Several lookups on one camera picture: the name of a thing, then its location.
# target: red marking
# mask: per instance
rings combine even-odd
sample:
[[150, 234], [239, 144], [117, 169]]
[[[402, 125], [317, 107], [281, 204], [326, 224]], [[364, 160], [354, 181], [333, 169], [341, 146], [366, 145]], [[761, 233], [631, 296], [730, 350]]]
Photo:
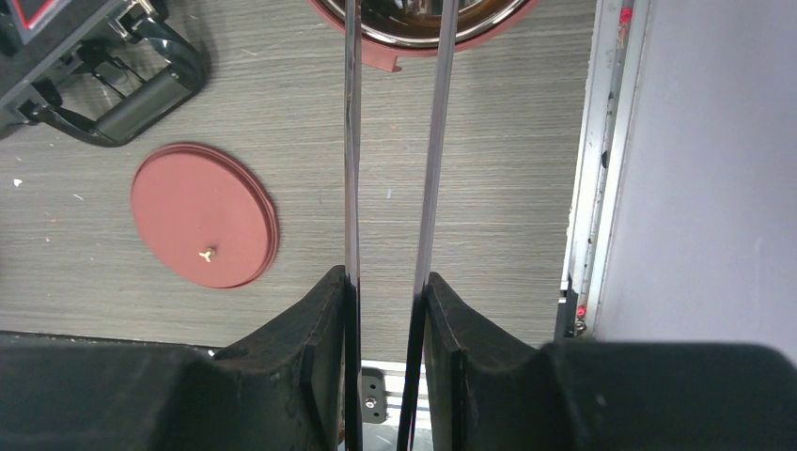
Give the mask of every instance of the red marking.
[[14, 8], [17, 10], [17, 14], [20, 16], [20, 20], [23, 21], [23, 26], [26, 30], [29, 30], [34, 23], [41, 17], [44, 12], [55, 3], [55, 0], [47, 0], [47, 2], [39, 8], [39, 11], [33, 15], [33, 17], [28, 21], [27, 18], [23, 14], [23, 8], [20, 6], [20, 0], [13, 0]]
[[633, 16], [633, 11], [630, 8], [623, 8], [620, 11], [620, 24], [626, 24], [631, 21], [631, 17]]

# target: aluminum frame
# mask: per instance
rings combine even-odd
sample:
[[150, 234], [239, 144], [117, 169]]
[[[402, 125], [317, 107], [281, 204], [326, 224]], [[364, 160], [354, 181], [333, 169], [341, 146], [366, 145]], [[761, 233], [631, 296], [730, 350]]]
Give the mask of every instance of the aluminum frame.
[[[623, 8], [633, 11], [625, 41], [618, 34]], [[591, 337], [600, 313], [649, 9], [650, 0], [599, 0], [597, 5], [559, 299], [566, 303], [568, 291], [575, 292], [581, 307], [573, 309], [577, 336]]]

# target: metal pot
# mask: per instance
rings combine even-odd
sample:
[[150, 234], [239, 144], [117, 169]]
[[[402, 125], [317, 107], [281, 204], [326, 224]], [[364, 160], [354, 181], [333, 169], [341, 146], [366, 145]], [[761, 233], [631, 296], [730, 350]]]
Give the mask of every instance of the metal pot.
[[[345, 0], [309, 0], [343, 31]], [[459, 0], [457, 51], [475, 47], [513, 26], [539, 0]], [[363, 63], [395, 72], [399, 56], [435, 56], [443, 0], [362, 0]]]

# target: black handle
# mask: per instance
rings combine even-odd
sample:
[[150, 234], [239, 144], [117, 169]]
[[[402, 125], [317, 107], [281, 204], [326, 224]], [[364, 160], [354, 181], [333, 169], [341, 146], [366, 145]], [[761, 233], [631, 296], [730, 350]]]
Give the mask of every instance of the black handle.
[[145, 17], [135, 33], [169, 65], [96, 122], [58, 105], [36, 105], [29, 118], [95, 146], [124, 146], [199, 92], [208, 71], [196, 49], [162, 21]]

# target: gray panel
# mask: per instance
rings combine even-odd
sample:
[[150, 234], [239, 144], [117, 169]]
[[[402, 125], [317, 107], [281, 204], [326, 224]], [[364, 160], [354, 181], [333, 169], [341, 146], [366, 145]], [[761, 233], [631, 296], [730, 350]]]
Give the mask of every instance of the gray panel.
[[657, 0], [596, 334], [797, 360], [797, 8]]
[[[432, 268], [532, 344], [553, 335], [594, 11], [542, 2], [454, 62]], [[224, 346], [343, 262], [343, 36], [292, 1], [185, 1], [172, 23], [208, 40], [211, 82], [130, 145], [42, 126], [0, 142], [0, 329]], [[435, 61], [400, 64], [363, 73], [363, 356], [388, 361], [406, 355]], [[96, 116], [106, 95], [67, 101]], [[276, 203], [279, 254], [249, 287], [192, 286], [138, 239], [133, 173], [182, 140], [241, 159]]]

